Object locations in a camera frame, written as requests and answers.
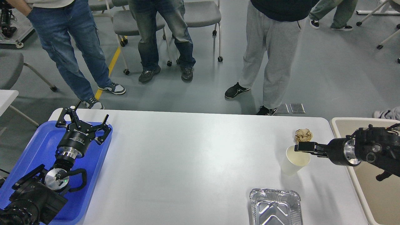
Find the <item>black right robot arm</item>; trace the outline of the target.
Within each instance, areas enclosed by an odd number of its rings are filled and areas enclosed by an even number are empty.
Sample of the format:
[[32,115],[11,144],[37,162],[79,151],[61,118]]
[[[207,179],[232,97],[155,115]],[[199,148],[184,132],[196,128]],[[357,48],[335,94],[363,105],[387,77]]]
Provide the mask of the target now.
[[368,162],[384,172],[376,176],[383,181],[391,175],[400,175],[399,124],[389,127],[359,128],[344,138],[332,139],[328,144],[299,142],[296,152],[309,153],[317,157],[328,158],[341,166],[355,167],[361,162]]

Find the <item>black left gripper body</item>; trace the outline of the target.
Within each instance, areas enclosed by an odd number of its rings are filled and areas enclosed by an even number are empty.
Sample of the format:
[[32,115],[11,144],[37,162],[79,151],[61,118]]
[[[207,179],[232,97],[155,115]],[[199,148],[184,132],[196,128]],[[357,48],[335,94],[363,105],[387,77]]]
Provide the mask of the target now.
[[57,146],[57,153],[71,154],[74,159],[84,157],[91,141],[94,139],[94,133],[86,131],[86,127],[81,126],[79,130],[77,125],[69,124],[66,128],[66,133],[62,137]]

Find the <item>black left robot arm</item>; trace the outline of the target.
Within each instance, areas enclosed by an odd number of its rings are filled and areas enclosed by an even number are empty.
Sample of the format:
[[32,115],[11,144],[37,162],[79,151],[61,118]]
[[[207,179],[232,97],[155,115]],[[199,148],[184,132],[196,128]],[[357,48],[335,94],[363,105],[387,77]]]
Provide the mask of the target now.
[[85,213],[110,145],[112,126],[63,108],[35,132],[1,187],[2,225],[73,225]]

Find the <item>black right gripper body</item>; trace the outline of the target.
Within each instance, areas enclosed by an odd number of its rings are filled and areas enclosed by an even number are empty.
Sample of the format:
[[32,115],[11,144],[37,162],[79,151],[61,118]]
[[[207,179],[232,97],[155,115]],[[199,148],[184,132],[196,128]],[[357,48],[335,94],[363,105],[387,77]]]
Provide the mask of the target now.
[[362,162],[355,154],[355,139],[335,138],[324,147],[324,151],[336,165],[355,167]]

